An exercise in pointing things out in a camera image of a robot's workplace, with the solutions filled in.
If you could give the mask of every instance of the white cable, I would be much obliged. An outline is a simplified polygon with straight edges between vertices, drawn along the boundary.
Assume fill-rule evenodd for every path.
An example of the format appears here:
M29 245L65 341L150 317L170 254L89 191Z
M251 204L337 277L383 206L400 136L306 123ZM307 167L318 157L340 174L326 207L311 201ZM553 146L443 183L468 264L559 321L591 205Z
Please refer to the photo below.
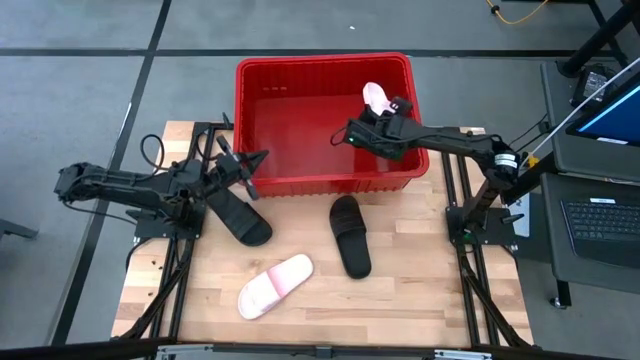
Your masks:
M631 67L633 67L636 63L638 63L640 61L640 58L637 58L634 62L632 62L631 64L629 64L626 68L620 70L619 73L616 74L616 76L612 77L611 79L609 79L609 81L607 81L606 83L604 83L604 85L602 85L598 91L594 91L593 94L591 94L591 96L589 96L585 101L583 101L580 105L578 105L577 108L575 108L571 114L569 114L569 116L567 116L564 120L562 120L562 122L560 123L560 125L556 126L556 128L551 132L551 134L549 134L549 136L547 136L541 143L540 145L536 146L535 149L533 149L532 152L529 153L529 155L527 155L527 157L524 159L524 161L522 162L523 164L526 164L527 160L529 160L529 158L538 150L540 150L540 148L542 147L542 145L544 145L547 141L549 141L549 139L551 139L553 137L553 135L555 135L558 131L560 131L560 129L562 129L562 127L564 126L564 124L567 123L567 121L569 121L569 119L571 119L573 117L573 115L575 115L580 109L582 109L582 107L588 103L592 98L594 98L596 95L598 95L600 93L600 91L604 90L604 88L606 88L607 86L609 86L609 84L611 84L612 82L614 82L618 77L620 77L620 75L622 75L623 73L625 73L627 70L629 70Z

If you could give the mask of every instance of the red plastic bin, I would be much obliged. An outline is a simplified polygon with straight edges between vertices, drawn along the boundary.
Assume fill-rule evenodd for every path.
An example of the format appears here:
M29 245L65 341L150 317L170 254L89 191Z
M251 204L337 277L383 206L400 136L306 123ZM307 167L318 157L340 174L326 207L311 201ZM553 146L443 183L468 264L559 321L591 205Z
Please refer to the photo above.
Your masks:
M429 168L426 150L385 160L331 135L364 108L362 88L382 86L413 103L409 59L399 53L247 59L236 72L234 150L269 150L253 176L261 196L402 189Z

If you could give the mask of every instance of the wheel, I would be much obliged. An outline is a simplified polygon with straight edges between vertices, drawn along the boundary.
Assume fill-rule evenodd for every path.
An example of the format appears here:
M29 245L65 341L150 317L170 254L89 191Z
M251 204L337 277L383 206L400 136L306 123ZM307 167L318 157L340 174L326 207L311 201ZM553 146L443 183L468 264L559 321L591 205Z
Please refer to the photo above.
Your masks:
M549 304L551 304L554 308L559 309L559 310L566 310L567 307L560 304L560 298L558 297L554 297L549 299Z

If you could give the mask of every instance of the computer monitor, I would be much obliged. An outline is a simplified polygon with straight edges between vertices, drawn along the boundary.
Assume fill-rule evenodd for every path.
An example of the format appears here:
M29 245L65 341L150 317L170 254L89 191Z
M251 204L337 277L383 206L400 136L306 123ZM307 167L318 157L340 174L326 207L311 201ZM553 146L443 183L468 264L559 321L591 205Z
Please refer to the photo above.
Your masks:
M567 128L570 135L640 146L640 73Z

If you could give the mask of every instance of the wooden table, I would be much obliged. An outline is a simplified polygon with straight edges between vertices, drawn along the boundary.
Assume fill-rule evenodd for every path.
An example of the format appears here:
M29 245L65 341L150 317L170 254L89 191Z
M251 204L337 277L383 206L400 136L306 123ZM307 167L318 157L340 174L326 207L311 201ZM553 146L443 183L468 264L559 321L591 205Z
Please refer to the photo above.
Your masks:
M170 121L164 132L166 163L186 157L192 122ZM232 142L232 132L220 132ZM209 212L196 242L179 339L198 342L332 344L352 346L469 346L460 275L447 239L446 187L439 152L429 152L427 173L399 192L355 194L367 225L371 275L349 278L329 226L329 209L340 195L259 199L252 206L271 224L273 237L250 248L234 239ZM468 161L473 191L483 176ZM457 184L459 202L462 190ZM242 188L234 189L247 198ZM132 257L113 327L129 329L157 293L167 240L156 239ZM484 246L492 297L531 342L531 330L515 264L499 246ZM304 253L311 278L257 320L237 310L240 289L269 267ZM482 307L476 299L486 342ZM165 311L161 334L168 331Z

